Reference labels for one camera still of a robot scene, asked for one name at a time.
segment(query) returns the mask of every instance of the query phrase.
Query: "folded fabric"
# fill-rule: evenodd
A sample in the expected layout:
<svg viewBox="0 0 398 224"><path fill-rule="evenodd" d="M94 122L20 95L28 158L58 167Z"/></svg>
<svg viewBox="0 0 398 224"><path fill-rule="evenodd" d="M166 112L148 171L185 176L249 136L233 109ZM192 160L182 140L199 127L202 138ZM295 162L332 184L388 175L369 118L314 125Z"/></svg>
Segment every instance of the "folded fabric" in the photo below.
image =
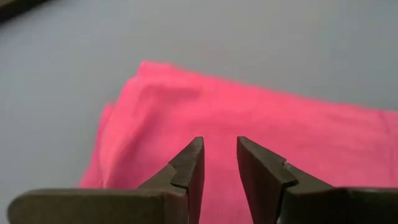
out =
<svg viewBox="0 0 398 224"><path fill-rule="evenodd" d="M134 189L205 140L200 223L252 223L236 160L246 136L334 186L398 186L398 112L323 103L143 62L105 107L80 187Z"/></svg>

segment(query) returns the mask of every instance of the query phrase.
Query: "pink fabric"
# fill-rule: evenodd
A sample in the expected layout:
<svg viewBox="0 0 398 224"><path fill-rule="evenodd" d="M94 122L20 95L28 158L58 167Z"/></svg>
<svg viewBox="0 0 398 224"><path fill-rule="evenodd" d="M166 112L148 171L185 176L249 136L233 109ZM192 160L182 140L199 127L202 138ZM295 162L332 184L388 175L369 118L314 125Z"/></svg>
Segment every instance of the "pink fabric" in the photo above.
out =
<svg viewBox="0 0 398 224"><path fill-rule="evenodd" d="M99 122L80 187L133 189L205 139L201 223L251 223L236 136L335 186L398 186L398 112L323 103L143 62Z"/></svg>

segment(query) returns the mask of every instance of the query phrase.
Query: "dark object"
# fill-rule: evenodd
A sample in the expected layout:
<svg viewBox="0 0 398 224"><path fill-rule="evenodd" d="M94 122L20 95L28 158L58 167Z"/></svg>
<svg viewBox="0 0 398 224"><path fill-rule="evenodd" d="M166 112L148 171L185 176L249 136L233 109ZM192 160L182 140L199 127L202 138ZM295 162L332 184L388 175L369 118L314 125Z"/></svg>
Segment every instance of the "dark object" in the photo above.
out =
<svg viewBox="0 0 398 224"><path fill-rule="evenodd" d="M26 12L48 0L0 0L0 22Z"/></svg>
<svg viewBox="0 0 398 224"><path fill-rule="evenodd" d="M203 138L195 138L136 190L43 189L9 206L12 224L198 223L204 170Z"/></svg>
<svg viewBox="0 0 398 224"><path fill-rule="evenodd" d="M238 137L238 164L254 223L398 223L398 190L334 188Z"/></svg>
<svg viewBox="0 0 398 224"><path fill-rule="evenodd" d="M398 223L398 190L334 188L238 137L238 165L254 224ZM11 224L198 223L203 138L136 190L35 190L9 206Z"/></svg>

